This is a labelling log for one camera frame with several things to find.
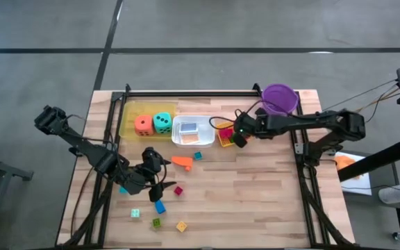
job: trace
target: wooden tabletop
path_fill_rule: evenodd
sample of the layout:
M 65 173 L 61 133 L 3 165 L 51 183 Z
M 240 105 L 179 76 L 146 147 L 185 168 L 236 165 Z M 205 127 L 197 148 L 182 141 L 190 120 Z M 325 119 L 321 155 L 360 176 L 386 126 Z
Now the wooden tabletop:
M 303 113 L 321 110 L 316 90 L 299 90 Z M 102 139 L 108 116 L 111 91 L 93 94 L 84 136 Z M 219 115 L 235 118 L 234 110 L 246 110 L 255 97 L 140 97 L 128 101 L 168 101 L 177 104 L 178 115 Z M 114 115 L 115 133 L 118 110 Z M 308 130 L 310 141 L 318 140 L 326 129 Z M 177 181 L 184 191 L 165 190 L 162 202 L 167 212 L 159 215 L 145 190 L 137 195 L 119 193 L 115 184 L 110 203 L 105 247 L 309 247 L 303 205 L 297 179 L 290 134 L 273 140 L 252 139 L 248 145 L 223 148 L 218 139 L 207 149 L 180 149 L 172 142 L 129 142 L 122 139 L 119 152 L 132 165 L 140 163 L 145 147 L 152 146 L 164 158 L 193 156 L 201 151 L 191 172 L 168 165 L 167 181 Z M 58 244 L 70 237 L 70 222 L 82 183 L 91 166 L 85 158 L 76 163 L 62 219 Z M 345 236 L 354 242 L 338 173 L 334 163 L 322 161 L 317 168 L 325 213 Z M 95 174 L 88 181 L 76 214 L 74 230 L 89 212 Z M 140 218 L 131 218 L 131 209 L 140 209 Z M 161 228 L 154 230 L 152 219 L 159 217 Z M 317 241 L 322 242 L 315 214 Z M 176 229 L 187 224 L 184 233 Z M 99 218 L 94 227 L 98 236 Z

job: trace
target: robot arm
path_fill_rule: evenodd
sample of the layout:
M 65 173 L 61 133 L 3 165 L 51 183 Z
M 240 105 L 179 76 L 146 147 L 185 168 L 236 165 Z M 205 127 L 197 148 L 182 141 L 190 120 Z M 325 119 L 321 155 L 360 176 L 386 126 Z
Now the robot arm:
M 43 112 L 35 119 L 35 127 L 46 135 L 58 135 L 75 149 L 87 156 L 87 160 L 94 170 L 109 181 L 121 185 L 129 194 L 138 194 L 145 188 L 151 188 L 149 199 L 152 202 L 163 196 L 163 190 L 175 182 L 156 183 L 155 175 L 161 171 L 161 165 L 170 164 L 152 147 L 148 147 L 142 154 L 143 163 L 130 166 L 125 157 L 116 151 L 101 145 L 94 145 L 88 138 L 82 137 L 69 127 L 66 113 L 57 107 L 44 107 Z
M 365 137 L 365 123 L 362 115 L 347 110 L 340 112 L 316 112 L 311 115 L 282 116 L 268 115 L 259 108 L 256 118 L 242 112 L 234 122 L 234 142 L 239 147 L 244 147 L 245 137 L 254 136 L 259 139 L 272 139 L 288 131 L 308 128 L 329 128 L 331 133 L 316 142 L 296 145 L 296 151 L 303 154 L 306 164 L 313 167 L 319 165 L 319 159 L 325 151 L 342 149 L 340 143 L 345 140 L 357 141 Z

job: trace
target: blue cube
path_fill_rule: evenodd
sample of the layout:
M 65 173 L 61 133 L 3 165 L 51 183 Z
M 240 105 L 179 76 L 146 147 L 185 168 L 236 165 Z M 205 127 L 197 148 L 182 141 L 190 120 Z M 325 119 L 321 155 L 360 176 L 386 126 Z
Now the blue cube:
M 153 126 L 157 133 L 171 133 L 172 119 L 168 112 L 160 112 L 153 116 Z
M 201 160 L 201 159 L 203 159 L 203 156 L 201 155 L 201 152 L 200 151 L 195 152 L 194 153 L 194 160 Z
M 163 214 L 164 212 L 166 212 L 165 205 L 163 205 L 163 202 L 161 202 L 161 200 L 156 201 L 156 210 L 159 214 Z
M 124 187 L 119 187 L 119 193 L 120 194 L 127 194 L 128 190 L 124 189 Z
M 131 217 L 132 218 L 140 218 L 140 209 L 132 209 Z

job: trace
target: concrete floor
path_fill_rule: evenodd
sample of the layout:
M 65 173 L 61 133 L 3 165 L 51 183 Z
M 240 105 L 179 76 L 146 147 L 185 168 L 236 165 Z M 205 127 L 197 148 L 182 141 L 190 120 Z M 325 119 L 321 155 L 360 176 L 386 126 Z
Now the concrete floor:
M 103 47 L 115 0 L 0 1 L 0 48 Z M 400 1 L 128 0 L 112 47 L 400 47 Z M 84 116 L 99 54 L 0 55 L 0 160 L 34 170 L 14 180 L 0 212 L 0 248 L 51 247 L 74 157 L 33 119 L 46 104 Z M 323 107 L 396 78 L 400 53 L 110 55 L 102 90 L 247 89 L 285 83 L 317 89 Z M 338 108 L 357 108 L 385 88 Z M 369 117 L 372 110 L 366 110 Z M 83 123 L 72 126 L 79 131 Z M 346 149 L 374 153 L 400 140 L 400 106 L 380 104 L 367 137 Z M 381 181 L 380 174 L 373 174 Z M 400 249 L 390 208 L 347 202 L 356 242 Z

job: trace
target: yellow cube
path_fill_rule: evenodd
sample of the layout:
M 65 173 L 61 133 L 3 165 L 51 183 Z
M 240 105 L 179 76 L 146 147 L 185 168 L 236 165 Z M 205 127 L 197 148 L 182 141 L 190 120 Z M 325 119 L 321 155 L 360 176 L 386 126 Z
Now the yellow cube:
M 179 222 L 177 224 L 177 229 L 182 233 L 188 226 L 185 224 L 185 222 Z

